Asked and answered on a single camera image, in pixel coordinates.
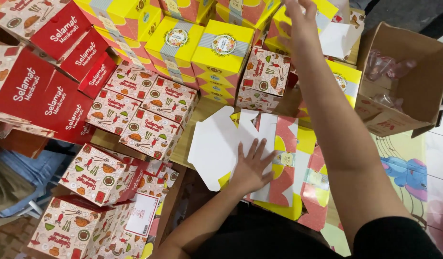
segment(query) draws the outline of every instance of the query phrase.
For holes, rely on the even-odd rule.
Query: black shirt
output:
[[[331,250],[318,232],[268,212],[229,216],[219,231],[191,257],[196,258],[327,258]],[[359,229],[351,258],[443,259],[420,225],[403,217],[380,218]]]

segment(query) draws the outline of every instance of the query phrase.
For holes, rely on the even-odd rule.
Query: hand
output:
[[[263,175],[263,170],[277,155],[277,150],[274,150],[269,156],[261,160],[261,155],[263,155],[266,145],[266,139],[261,140],[258,149],[256,149],[257,145],[258,139],[253,140],[253,144],[246,157],[244,156],[242,142],[239,143],[237,149],[239,158],[228,187],[234,188],[242,196],[263,188],[274,176],[273,171]]]
[[[279,26],[291,39],[279,36],[279,41],[291,52],[295,67],[305,65],[309,60],[322,59],[322,47],[316,24],[317,6],[311,0],[282,0],[286,6],[285,15],[292,20],[292,26],[281,22]]]

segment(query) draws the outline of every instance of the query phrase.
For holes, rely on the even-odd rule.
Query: white tile floor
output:
[[[443,118],[426,133],[427,233],[443,252]]]

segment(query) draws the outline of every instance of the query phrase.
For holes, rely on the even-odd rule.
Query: brown cardboard box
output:
[[[381,22],[362,36],[357,69],[363,73],[371,48],[397,62],[413,58],[418,66],[394,84],[386,77],[375,82],[362,79],[355,110],[368,130],[380,137],[414,130],[411,136],[416,137],[432,129],[443,96],[443,43]],[[370,98],[386,92],[403,98],[404,113]]]

